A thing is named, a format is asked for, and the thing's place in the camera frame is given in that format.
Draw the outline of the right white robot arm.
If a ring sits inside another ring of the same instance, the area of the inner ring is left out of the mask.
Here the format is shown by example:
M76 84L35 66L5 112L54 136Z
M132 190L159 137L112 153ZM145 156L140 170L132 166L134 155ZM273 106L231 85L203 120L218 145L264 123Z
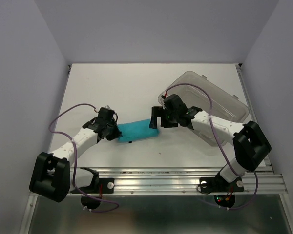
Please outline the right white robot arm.
M199 107L188 108L176 94L164 98L163 106L151 108L151 129L158 128L157 120L163 128L182 126L201 133L211 130L216 141L223 140L234 147L235 157L227 160L215 177L202 179L201 191L204 193L226 192L236 186L245 172L254 172L272 149L256 122L231 122Z

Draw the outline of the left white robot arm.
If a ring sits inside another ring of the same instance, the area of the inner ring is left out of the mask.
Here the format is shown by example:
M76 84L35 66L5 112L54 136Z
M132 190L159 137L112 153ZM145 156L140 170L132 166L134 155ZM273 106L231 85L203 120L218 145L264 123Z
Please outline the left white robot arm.
M29 184L31 192L56 202L63 201L75 189L75 175L70 173L70 167L77 167L78 158L102 139L112 141L121 136L114 110L102 107L97 113L74 137L60 131L53 132L66 136L69 141L50 153L41 152L37 156Z

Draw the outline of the clear plastic bin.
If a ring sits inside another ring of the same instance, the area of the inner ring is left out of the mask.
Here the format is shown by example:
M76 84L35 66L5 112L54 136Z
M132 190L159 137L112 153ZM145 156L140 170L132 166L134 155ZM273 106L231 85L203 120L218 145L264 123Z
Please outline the clear plastic bin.
M212 115L231 122L244 122L249 115L247 105L238 97L230 95L206 77L193 71L186 71L170 85L168 92L158 96L160 105L164 105L164 95L178 95L187 107L198 107L208 112L212 106Z

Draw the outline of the turquoise t shirt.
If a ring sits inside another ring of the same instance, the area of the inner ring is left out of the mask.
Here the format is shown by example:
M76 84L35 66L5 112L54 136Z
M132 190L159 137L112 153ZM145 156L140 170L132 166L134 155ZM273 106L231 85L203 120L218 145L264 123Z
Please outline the turquoise t shirt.
M150 119L119 124L119 130L122 136L119 137L120 143L129 143L138 140L144 140L152 137L157 137L160 133L159 129L149 128Z

